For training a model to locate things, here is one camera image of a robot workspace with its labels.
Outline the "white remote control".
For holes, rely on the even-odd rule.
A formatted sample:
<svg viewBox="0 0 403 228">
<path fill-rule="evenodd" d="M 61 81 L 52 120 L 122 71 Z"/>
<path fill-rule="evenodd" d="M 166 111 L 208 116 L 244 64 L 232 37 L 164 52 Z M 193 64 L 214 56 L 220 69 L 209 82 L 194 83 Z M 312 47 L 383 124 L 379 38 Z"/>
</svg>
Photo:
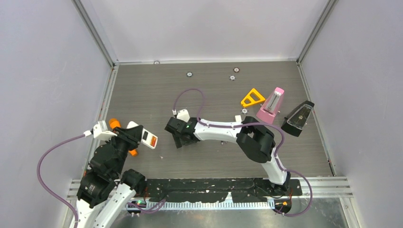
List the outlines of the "white remote control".
<svg viewBox="0 0 403 228">
<path fill-rule="evenodd" d="M 139 126 L 139 125 L 138 125 L 136 122 L 130 121 L 126 127 L 130 129 L 130 128 L 137 127 L 137 126 Z M 148 130 L 146 130 L 145 128 L 143 128 L 141 143 L 142 143 L 143 145 L 147 146 L 147 147 L 150 148 L 150 149 L 155 149 L 156 146 L 157 146 L 158 141 L 157 141 L 156 146 L 155 146 L 154 148 L 151 147 L 151 146 L 150 146 L 150 140 L 151 140 L 152 136 L 157 137 L 156 135 L 154 135 L 154 134 L 151 133 L 150 131 L 148 131 Z"/>
</svg>

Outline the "orange AAA battery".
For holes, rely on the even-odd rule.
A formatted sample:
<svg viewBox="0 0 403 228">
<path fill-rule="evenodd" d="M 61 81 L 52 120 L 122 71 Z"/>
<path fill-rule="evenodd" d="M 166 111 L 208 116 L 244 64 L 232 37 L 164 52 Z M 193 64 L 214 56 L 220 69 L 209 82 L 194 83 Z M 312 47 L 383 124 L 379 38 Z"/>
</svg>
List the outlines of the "orange AAA battery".
<svg viewBox="0 0 403 228">
<path fill-rule="evenodd" d="M 157 143 L 157 137 L 155 137 L 155 136 L 152 136 L 152 138 L 151 138 L 151 140 L 150 140 L 150 146 L 151 147 L 155 147 L 156 146 L 156 143 Z"/>
</svg>

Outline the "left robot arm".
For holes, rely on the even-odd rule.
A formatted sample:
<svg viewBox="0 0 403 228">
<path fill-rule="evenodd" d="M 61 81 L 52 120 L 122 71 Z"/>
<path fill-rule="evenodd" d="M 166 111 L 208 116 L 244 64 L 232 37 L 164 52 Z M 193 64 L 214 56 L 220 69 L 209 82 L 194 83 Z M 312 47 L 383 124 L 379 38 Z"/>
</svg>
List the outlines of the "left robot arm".
<svg viewBox="0 0 403 228">
<path fill-rule="evenodd" d="M 114 126 L 110 131 L 100 121 L 91 134 L 106 143 L 95 149 L 80 181 L 72 228 L 111 227 L 129 200 L 142 196 L 146 189 L 144 175 L 133 169 L 123 171 L 129 152 L 149 135 L 144 127 L 130 122 L 126 128 Z"/>
</svg>

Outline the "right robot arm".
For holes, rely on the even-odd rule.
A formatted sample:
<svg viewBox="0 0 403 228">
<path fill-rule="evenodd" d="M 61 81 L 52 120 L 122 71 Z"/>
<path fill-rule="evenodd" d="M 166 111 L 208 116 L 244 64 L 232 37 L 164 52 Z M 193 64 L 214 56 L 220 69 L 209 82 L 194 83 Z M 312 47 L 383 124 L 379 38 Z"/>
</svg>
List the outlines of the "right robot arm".
<svg viewBox="0 0 403 228">
<path fill-rule="evenodd" d="M 276 144 L 270 128 L 270 124 L 251 116 L 238 122 L 214 122 L 196 117 L 185 121 L 171 117 L 165 126 L 177 148 L 209 140 L 237 144 L 247 158 L 262 165 L 273 192 L 283 195 L 290 189 L 290 172 L 278 157 L 281 145 Z"/>
</svg>

